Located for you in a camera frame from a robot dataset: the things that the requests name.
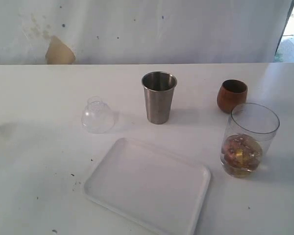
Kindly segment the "stainless steel cup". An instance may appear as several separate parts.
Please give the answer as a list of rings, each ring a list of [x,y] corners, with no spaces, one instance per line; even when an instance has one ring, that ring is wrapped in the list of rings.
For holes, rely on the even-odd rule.
[[[174,89],[177,79],[170,73],[153,71],[143,76],[147,119],[153,124],[169,120]]]

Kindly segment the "clear shaker lid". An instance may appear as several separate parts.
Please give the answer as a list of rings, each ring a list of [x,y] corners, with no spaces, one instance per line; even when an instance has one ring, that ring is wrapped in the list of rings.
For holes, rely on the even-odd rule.
[[[108,132],[115,124],[115,116],[110,107],[99,96],[87,100],[82,117],[82,126],[92,134]]]

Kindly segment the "brown wooden cup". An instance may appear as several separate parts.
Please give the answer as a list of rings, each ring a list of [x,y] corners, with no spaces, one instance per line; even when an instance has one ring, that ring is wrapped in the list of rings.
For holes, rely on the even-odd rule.
[[[229,114],[237,105],[245,103],[247,98],[247,85],[239,80],[225,80],[218,92],[217,105]]]

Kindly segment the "chocolate pieces and gold coins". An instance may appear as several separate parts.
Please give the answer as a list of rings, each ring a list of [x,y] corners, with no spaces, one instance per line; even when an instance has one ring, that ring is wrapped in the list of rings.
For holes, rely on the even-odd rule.
[[[262,148],[254,138],[238,134],[224,140],[220,159],[229,175],[245,178],[258,168],[262,155]]]

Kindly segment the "clear shaker cup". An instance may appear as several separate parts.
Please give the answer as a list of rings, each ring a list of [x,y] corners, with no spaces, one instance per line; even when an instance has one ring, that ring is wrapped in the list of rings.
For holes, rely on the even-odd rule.
[[[224,133],[220,160],[224,171],[245,178],[253,173],[266,155],[280,127],[271,109],[256,103],[243,103],[230,112]]]

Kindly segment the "white plastic tray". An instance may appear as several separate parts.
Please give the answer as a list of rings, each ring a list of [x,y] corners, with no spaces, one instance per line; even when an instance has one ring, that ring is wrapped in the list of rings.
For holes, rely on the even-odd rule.
[[[159,235],[192,235],[211,173],[155,145],[120,138],[82,184],[86,198]]]

